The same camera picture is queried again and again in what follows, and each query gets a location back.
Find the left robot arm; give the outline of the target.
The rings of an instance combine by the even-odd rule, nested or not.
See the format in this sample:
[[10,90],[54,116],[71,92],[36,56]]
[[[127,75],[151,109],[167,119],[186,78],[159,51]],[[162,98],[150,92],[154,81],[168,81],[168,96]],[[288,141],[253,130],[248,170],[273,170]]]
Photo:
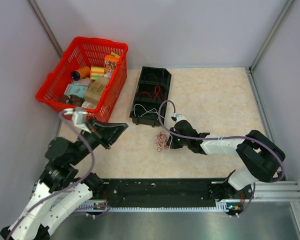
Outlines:
[[80,205],[103,194],[101,178],[89,170],[82,179],[76,179],[78,170],[74,166],[88,155],[94,157],[98,146],[110,149],[128,124],[91,118],[80,128],[75,142],[56,137],[49,143],[45,153],[48,163],[22,214],[0,231],[3,239],[48,240]]

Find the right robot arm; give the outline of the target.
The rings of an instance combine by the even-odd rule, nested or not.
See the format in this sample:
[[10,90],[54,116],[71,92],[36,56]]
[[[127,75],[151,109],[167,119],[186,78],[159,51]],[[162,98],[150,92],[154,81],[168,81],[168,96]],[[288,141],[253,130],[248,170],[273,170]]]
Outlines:
[[257,181],[273,183],[283,179],[284,152],[258,130],[239,137],[222,137],[197,132],[186,119],[173,117],[174,127],[168,139],[170,149],[187,147],[195,154],[239,157],[244,166],[232,171],[224,182],[209,186],[210,197],[220,201],[235,198],[246,186]]

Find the white cup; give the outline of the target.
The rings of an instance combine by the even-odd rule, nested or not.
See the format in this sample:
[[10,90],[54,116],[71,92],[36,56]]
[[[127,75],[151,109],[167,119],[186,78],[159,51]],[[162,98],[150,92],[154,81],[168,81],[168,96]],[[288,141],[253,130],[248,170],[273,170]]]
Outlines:
[[96,104],[93,104],[93,103],[90,103],[88,101],[84,101],[81,105],[82,108],[85,108],[85,109],[88,109],[88,110],[94,110],[97,105]]

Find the brown cardboard box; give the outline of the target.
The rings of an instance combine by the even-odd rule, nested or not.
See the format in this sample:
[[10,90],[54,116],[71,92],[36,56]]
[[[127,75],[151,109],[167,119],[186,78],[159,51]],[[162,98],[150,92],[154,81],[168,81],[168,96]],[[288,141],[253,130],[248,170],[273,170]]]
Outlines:
[[85,92],[85,101],[97,105],[108,83],[109,79],[106,77],[98,77],[94,80]]

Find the dark brown round item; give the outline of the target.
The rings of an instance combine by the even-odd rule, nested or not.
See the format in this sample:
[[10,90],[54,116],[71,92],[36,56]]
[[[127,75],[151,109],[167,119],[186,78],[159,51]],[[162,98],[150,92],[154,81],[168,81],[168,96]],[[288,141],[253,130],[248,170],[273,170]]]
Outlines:
[[77,95],[63,95],[59,101],[60,103],[81,107],[84,100]]

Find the black three-compartment tray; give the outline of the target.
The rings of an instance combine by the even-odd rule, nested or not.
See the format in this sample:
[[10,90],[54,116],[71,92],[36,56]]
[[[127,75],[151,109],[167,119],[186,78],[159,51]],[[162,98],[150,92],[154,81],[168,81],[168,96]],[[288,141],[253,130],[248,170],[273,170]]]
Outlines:
[[143,66],[129,117],[135,125],[159,127],[167,106],[160,107],[170,92],[172,74],[166,68]]

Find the pink packet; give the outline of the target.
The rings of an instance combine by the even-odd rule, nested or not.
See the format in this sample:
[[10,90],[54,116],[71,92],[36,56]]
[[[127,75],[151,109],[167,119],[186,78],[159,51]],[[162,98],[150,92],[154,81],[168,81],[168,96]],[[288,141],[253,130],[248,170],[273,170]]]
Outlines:
[[89,87],[94,81],[90,78],[83,78],[78,81],[73,81],[72,84],[78,85],[78,86],[86,86]]

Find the teal packet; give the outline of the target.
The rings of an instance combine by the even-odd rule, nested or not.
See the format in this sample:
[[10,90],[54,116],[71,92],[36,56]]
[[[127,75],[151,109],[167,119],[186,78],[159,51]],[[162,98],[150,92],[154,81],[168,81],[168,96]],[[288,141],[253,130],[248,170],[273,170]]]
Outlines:
[[64,95],[66,96],[74,95],[83,99],[88,88],[89,87],[86,85],[68,84],[64,91]]

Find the red plastic basket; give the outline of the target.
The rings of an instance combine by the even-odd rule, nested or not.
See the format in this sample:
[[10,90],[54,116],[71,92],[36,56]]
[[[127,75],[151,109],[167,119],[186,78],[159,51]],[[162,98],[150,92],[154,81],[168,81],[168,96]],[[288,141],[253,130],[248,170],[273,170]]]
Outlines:
[[87,118],[108,122],[127,79],[128,45],[103,38],[77,36],[63,52],[59,63],[50,72],[35,95],[37,101],[45,103],[55,112],[73,105],[61,102],[64,92],[72,82],[71,72],[85,66],[104,66],[104,58],[114,52],[120,55],[114,73],[95,109],[88,109]]

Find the yellow green sponge pack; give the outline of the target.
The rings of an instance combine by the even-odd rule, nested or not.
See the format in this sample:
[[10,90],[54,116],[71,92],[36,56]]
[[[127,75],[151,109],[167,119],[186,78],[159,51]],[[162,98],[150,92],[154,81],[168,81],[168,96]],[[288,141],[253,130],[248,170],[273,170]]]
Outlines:
[[103,77],[105,74],[105,69],[103,67],[91,66],[90,68],[90,79],[96,80],[99,77]]

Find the orange bottle black cap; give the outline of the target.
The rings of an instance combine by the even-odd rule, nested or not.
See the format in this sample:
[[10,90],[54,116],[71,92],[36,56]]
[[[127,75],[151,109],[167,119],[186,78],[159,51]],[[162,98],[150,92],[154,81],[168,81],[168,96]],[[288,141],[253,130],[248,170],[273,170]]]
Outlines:
[[89,66],[84,66],[78,68],[71,72],[70,76],[73,81],[79,81],[81,79],[87,78],[90,76],[91,68]]

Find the orange snack box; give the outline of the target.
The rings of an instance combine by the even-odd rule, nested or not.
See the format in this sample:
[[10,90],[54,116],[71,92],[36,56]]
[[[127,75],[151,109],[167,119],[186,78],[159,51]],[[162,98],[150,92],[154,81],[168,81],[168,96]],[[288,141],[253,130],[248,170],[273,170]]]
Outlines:
[[104,71],[106,74],[113,73],[120,60],[120,55],[111,52],[110,55],[104,57]]

